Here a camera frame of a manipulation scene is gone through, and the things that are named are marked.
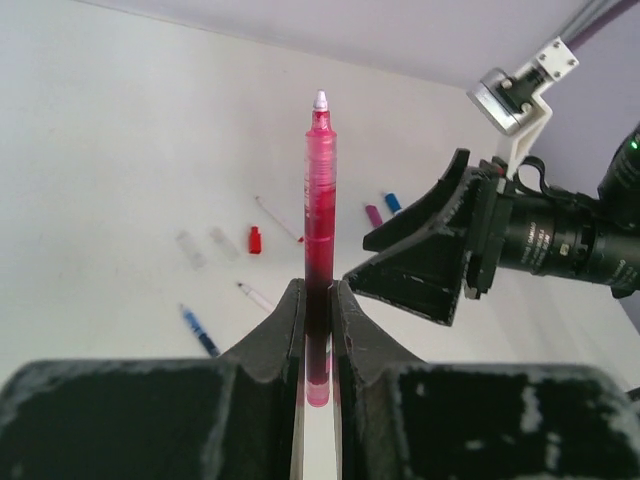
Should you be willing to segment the white pen blue print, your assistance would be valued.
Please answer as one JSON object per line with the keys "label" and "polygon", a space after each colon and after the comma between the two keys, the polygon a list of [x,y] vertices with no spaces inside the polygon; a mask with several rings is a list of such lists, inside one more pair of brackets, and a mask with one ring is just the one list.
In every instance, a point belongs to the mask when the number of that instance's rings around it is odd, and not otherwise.
{"label": "white pen blue print", "polygon": [[220,350],[203,328],[194,312],[184,304],[180,304],[179,309],[182,318],[206,353],[212,358],[218,357],[221,354]]}

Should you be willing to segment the white marker blue end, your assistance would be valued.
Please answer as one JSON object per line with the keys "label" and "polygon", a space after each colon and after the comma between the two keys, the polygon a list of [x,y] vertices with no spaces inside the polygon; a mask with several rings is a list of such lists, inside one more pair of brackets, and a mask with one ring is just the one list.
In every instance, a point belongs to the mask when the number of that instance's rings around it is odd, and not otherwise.
{"label": "white marker blue end", "polygon": [[393,216],[401,212],[402,206],[398,200],[398,197],[393,192],[383,193],[384,202]]}

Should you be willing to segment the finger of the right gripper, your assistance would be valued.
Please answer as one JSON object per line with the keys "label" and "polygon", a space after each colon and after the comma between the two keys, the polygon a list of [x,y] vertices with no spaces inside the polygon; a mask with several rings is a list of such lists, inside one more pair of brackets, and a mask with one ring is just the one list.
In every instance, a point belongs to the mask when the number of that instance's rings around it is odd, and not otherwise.
{"label": "finger of the right gripper", "polygon": [[450,326],[468,263],[473,175],[466,172],[443,210],[410,237],[344,274],[351,290]]}
{"label": "finger of the right gripper", "polygon": [[363,249],[380,253],[410,237],[434,215],[440,213],[453,196],[468,167],[470,151],[458,148],[445,173],[420,199],[401,210],[391,220],[377,227],[363,238]]}

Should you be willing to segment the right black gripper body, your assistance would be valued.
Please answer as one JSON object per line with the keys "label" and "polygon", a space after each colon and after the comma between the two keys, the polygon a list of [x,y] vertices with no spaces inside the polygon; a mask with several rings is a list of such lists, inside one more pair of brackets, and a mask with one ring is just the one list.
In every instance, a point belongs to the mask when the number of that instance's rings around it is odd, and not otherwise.
{"label": "right black gripper body", "polygon": [[501,198],[507,183],[507,163],[492,157],[490,161],[481,160],[479,170],[485,177],[474,202],[464,280],[464,295],[472,300],[486,294],[493,284],[512,209],[511,201]]}

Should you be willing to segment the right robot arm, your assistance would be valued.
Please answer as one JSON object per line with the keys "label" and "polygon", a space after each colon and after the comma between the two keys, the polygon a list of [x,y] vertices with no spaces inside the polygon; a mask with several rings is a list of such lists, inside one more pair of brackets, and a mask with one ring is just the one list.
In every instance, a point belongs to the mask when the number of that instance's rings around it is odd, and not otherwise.
{"label": "right robot arm", "polygon": [[370,258],[351,290],[441,325],[461,298],[487,293],[499,268],[639,288],[639,135],[616,150],[596,197],[527,187],[499,158],[471,165],[465,149],[422,198],[364,237]]}

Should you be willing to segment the pink white pen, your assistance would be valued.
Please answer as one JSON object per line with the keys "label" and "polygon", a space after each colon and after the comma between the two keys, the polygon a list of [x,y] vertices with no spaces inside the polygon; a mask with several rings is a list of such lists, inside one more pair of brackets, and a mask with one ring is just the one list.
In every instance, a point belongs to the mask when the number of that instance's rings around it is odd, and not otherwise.
{"label": "pink white pen", "polygon": [[366,204],[364,206],[365,213],[371,223],[371,226],[376,229],[383,224],[383,219],[378,208],[373,204]]}

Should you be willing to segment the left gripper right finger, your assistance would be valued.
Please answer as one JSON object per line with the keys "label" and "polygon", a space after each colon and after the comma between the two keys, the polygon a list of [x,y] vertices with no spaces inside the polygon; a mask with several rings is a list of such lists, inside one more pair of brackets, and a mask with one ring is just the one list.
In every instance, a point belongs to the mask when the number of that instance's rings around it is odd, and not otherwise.
{"label": "left gripper right finger", "polygon": [[342,479],[635,479],[636,405],[601,370],[434,364],[330,290]]}

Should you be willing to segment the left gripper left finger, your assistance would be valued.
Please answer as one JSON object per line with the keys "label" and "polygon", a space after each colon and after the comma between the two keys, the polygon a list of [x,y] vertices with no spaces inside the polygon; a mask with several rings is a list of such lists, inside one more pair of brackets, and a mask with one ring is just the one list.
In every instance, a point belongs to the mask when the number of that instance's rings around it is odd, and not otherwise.
{"label": "left gripper left finger", "polygon": [[306,289],[209,359],[45,360],[1,391],[5,479],[299,479]]}

